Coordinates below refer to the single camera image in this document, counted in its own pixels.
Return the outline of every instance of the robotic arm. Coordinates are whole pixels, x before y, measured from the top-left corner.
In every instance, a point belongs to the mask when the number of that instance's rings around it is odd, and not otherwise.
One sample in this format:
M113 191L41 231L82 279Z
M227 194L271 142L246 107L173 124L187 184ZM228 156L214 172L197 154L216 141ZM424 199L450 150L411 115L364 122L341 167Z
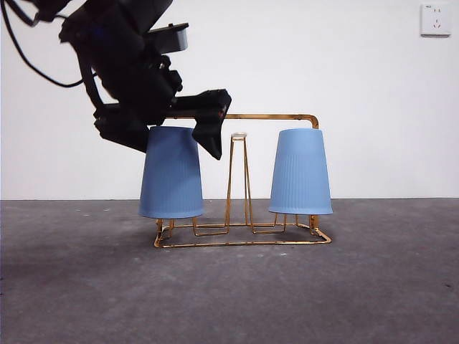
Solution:
M14 0L6 2L24 20ZM51 22L70 0L28 0L38 8L29 25ZM61 42L69 42L78 56L82 81L95 111L100 135L139 151L146 151L147 125L161 125L167 117L193 117L194 139L212 156L222 155L221 127L231 104L226 90L176 97L182 80L164 55L186 49L188 24L151 30L172 0L87 0L65 19ZM119 103L104 104L94 82Z

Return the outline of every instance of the floor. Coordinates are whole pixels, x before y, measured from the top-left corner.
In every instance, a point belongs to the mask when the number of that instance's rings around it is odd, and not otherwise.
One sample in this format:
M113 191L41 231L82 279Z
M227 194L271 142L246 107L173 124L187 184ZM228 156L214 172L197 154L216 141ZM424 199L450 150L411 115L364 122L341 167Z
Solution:
M1 342L459 343L459 199L335 200L331 244L200 249L153 248L137 207L3 201Z

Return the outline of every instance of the white wall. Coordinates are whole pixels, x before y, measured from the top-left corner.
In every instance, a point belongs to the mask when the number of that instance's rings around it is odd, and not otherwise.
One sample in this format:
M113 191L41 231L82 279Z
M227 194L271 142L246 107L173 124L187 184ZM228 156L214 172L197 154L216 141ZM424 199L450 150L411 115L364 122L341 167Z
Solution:
M334 198L459 197L459 1L451 5L448 39L420 37L417 0L175 0L159 24L191 25L188 50L171 55L184 95L226 87L231 113L317 115ZM78 78L57 22L13 25L43 70ZM143 154L98 137L83 87L32 74L4 29L1 43L2 199L137 199ZM225 197L228 137L246 130L253 196L268 197L276 133L288 126L228 121L224 160L202 152L204 196Z

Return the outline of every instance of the blue cup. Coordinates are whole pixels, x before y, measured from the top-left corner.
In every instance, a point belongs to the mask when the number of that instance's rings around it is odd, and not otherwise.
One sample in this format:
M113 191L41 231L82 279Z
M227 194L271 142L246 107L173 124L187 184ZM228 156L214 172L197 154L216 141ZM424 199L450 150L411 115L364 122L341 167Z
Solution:
M269 211L281 214L332 214L330 186L319 129L279 134Z
M139 214L185 219L204 213L201 171L191 128L152 127L143 170Z

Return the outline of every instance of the electrical socket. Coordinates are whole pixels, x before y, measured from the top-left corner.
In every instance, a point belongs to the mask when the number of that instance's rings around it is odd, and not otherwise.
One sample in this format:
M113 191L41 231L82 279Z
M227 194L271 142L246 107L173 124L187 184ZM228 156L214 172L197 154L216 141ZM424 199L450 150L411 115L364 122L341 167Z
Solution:
M450 11L446 3L423 4L421 7L421 35L451 35Z

